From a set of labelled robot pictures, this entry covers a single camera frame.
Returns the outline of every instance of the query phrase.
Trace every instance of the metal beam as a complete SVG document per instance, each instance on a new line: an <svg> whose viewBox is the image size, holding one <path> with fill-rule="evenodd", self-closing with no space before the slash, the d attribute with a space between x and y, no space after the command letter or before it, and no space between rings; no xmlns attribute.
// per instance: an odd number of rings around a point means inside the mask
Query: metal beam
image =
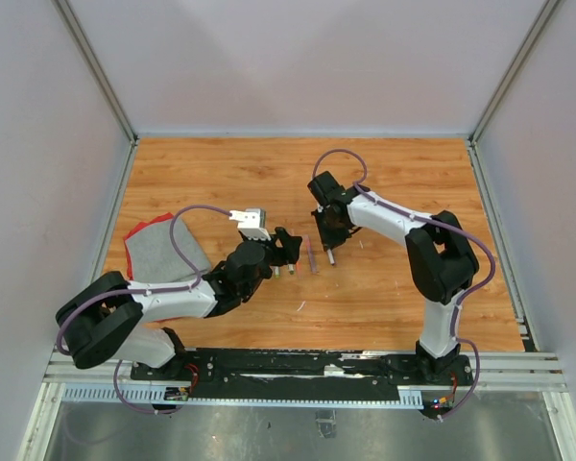
<svg viewBox="0 0 576 461"><path fill-rule="evenodd" d="M64 21L64 25L68 29L68 32L72 36L77 48L81 52L89 71L91 72L94 80L98 84L105 100L107 101L109 107L113 111L117 122L122 128L122 131L126 135L126 137L130 140L131 143L134 143L137 139L136 132L132 127L132 123L128 119L128 116L124 112L117 96L115 95L115 91L111 87L111 84L108 82L107 75L103 70L102 65L98 61L94 50L92 49L87 36L85 36L84 29L77 18L74 10L70 6L70 2L68 0L52 0L53 4L58 10L58 14Z"/></svg>
<svg viewBox="0 0 576 461"><path fill-rule="evenodd" d="M531 29L529 29L527 37L524 39L514 58L512 59L510 67L508 67L508 70L506 70L506 73L501 79L499 86L487 104L487 108L484 110L480 120L476 124L476 128L469 137L470 141L477 142L482 137L482 133L489 125L489 122L491 122L493 116L499 108L499 105L503 102L506 94L508 93L508 90L512 86L512 83L515 81L516 76L534 50L542 35L542 32L544 29L546 29L546 26L548 26L550 23L551 18L563 2L564 0L546 0L540 12L538 13L536 20L532 24Z"/></svg>

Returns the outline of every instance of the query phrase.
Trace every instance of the white wall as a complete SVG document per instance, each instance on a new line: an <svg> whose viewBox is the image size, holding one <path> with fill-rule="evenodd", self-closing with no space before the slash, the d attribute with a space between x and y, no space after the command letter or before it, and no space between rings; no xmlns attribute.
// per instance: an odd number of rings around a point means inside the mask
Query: white wall
<svg viewBox="0 0 576 461"><path fill-rule="evenodd" d="M480 142L536 334L576 406L576 0L564 2Z"/></svg>
<svg viewBox="0 0 576 461"><path fill-rule="evenodd" d="M71 0L141 133L470 133L542 0Z"/></svg>
<svg viewBox="0 0 576 461"><path fill-rule="evenodd" d="M0 460L18 450L127 148L51 2L0 1Z"/></svg>

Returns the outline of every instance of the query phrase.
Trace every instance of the wooden tabletop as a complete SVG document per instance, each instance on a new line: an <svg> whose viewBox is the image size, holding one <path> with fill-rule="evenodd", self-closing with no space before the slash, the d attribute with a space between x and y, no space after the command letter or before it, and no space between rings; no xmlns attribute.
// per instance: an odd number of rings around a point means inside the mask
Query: wooden tabletop
<svg viewBox="0 0 576 461"><path fill-rule="evenodd" d="M283 226L308 234L318 273L301 248L300 270L263 281L252 300L211 319L162 322L187 347L408 350L419 338L423 297L412 282L405 249L361 230L334 254L323 252L307 190L316 159L345 147L369 166L365 185L412 209L448 209L462 227L490 248L492 237L461 139L338 138L146 138L136 154L110 243L105 270L126 274L123 236L141 221L192 204L225 209L262 207L267 229ZM337 181L349 186L362 172L344 154L324 160ZM211 263L234 251L241 239L226 216L194 210L183 216ZM479 249L482 279L489 264ZM483 351L521 351L522 343L501 271L465 303L461 336Z"/></svg>

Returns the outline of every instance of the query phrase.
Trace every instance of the black metal base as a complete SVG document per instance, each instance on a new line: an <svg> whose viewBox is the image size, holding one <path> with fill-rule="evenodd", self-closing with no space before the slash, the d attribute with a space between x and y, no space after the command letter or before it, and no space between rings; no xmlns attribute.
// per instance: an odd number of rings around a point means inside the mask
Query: black metal base
<svg viewBox="0 0 576 461"><path fill-rule="evenodd" d="M460 386L473 382L465 355L426 376L413 353L344 358L347 353L361 352L199 349L180 353L159 369L139 364L131 378L187 381L192 373L185 365L192 363L201 371L195 397L269 400L396 400L399 385L451 386L452 373ZM329 367L338 376L325 375ZM346 379L350 375L362 378Z"/></svg>

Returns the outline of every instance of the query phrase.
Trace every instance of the cable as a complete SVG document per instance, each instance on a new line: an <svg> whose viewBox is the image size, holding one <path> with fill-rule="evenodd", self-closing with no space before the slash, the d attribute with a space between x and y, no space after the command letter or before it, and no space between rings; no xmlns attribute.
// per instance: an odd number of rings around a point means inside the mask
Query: cable
<svg viewBox="0 0 576 461"><path fill-rule="evenodd" d="M113 290L113 291L108 291L106 293L101 293L100 295L97 295L97 296L94 296L93 298L90 298L85 303L81 304L79 307L77 307L75 310L73 310L73 312L61 324L60 329L58 330L58 336L56 337L56 347L58 348L58 351L60 353L62 353L64 355L70 355L70 352L67 349L65 349L63 344L62 344L62 341L64 338L64 333L68 330L68 327L70 327L70 324L72 324L73 321L91 305L94 305L96 303L99 303L100 301L104 301L104 300L111 298L111 297L114 297L114 296L175 293L175 292L180 292L180 291L185 291L185 290L192 290L193 288L196 288L201 283L201 281L202 281L201 271L181 251L179 245L177 244L177 241L175 240L175 223L177 223L177 220L180 219L180 216L182 216L183 213L185 213L186 211L188 211L190 209L209 209L211 211L217 211L219 213L225 214L226 216L230 216L230 211L226 211L225 209L218 208L216 206L211 206L211 205L190 205L190 206L186 206L186 207L180 209L175 214L175 216L173 216L173 219L171 220L171 226L169 228L169 237L171 239L171 245L173 245L175 252L180 256L180 258L183 259L183 261L190 267L190 269L192 269L194 271L194 273L196 274L196 279L190 285L156 288L156 289L152 289L152 290L147 290L147 289L143 289L143 288L136 288L136 289L124 288L121 290ZM115 366L115 371L113 372L113 389L115 389L115 393L117 394L117 398L122 403L124 403L126 406L128 406L131 410L136 411L138 413L153 414L153 415L154 414L167 415L167 414L175 413L176 411L180 410L180 408L178 408L176 410L148 410L146 408L141 408L141 407L138 407L138 406L133 405L130 402L128 402L124 398L123 394L121 393L121 391L119 390L119 387L117 385L117 374L119 372L119 367L121 365L122 365L122 360L119 360L117 362L117 365Z"/></svg>
<svg viewBox="0 0 576 461"><path fill-rule="evenodd" d="M494 277L495 270L496 270L495 258L492 255L491 250L489 250L489 248L487 248L487 246L484 244L484 242L469 232L466 232L462 229L456 228L456 227L451 226L449 224L442 223L440 221L436 221L434 219L425 218L423 216L418 216L418 215L412 214L412 213L405 211L404 209L401 209L397 206L393 206L392 204L389 204L386 201L380 201L380 200L375 199L373 195L369 194L360 185L367 178L367 174L368 174L367 163L365 163L365 161L363 160L362 157L360 157L358 154L351 151L350 149L341 149L341 148L340 149L331 149L330 151L327 151L324 154L322 154L320 156L320 158L318 158L318 161L316 161L316 164L314 165L314 171L312 173L312 180L316 178L316 175L318 173L318 168L320 167L320 164L323 161L323 159L330 156L331 154L335 154L335 153L348 154L348 155L356 158L360 162L361 166L363 167L363 176L359 180L354 181L352 183L352 185L363 197L374 202L376 205L380 205L386 209L389 209L390 211L395 212L397 214L400 214L401 216L403 216L405 218L409 218L409 219L412 219L414 221L419 221L419 222L424 223L424 224L430 224L430 225L436 226L438 228L445 229L447 231L452 231L452 232L458 233L459 235L463 236L464 238L471 240L473 243L475 243L484 252L484 254L487 256L487 259L489 260L489 263L491 265L491 269L489 271L489 274L482 281L476 283L475 285L473 285L469 289L467 289L465 292L463 292L461 294L461 296L459 296L459 298L457 298L456 303L454 305L454 309L452 311L452 318L450 320L450 335L452 337L455 337L456 341L458 343L468 344L471 346L471 348L473 349L473 353L475 355L476 370L475 370L475 376L473 378L473 383L471 384L471 387L469 387L469 390L465 394L465 396L461 399L461 401L459 401L454 406L454 408L452 408L450 411L448 411L443 417L440 417L441 420L444 421L448 416L451 416L452 414L454 414L455 411L458 408L460 408L468 400L469 397L471 397L471 395L473 394L473 391L476 388L476 385L478 384L478 379L480 377L480 354L478 352L478 348L473 343L473 341L471 341L469 339L465 339L465 338L456 337L456 323L457 323L457 319L459 316L459 311L461 309L461 305L463 304L463 301L466 299L466 297L469 296L470 294L472 294L473 292L479 290L483 286L485 286Z"/></svg>

